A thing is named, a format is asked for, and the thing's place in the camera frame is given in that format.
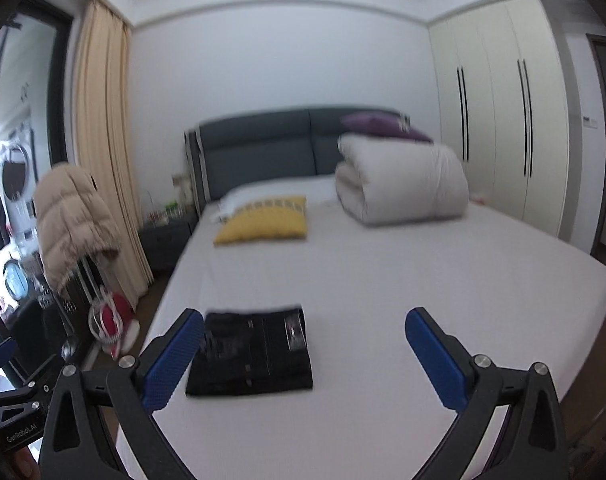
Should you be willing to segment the left hand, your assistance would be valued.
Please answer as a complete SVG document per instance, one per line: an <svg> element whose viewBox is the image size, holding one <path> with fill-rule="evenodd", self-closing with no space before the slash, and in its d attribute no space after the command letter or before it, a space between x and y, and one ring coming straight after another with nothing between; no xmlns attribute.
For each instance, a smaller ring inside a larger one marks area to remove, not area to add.
<svg viewBox="0 0 606 480"><path fill-rule="evenodd" d="M12 455L18 476L26 480L40 480L39 465L29 448L21 448Z"/></svg>

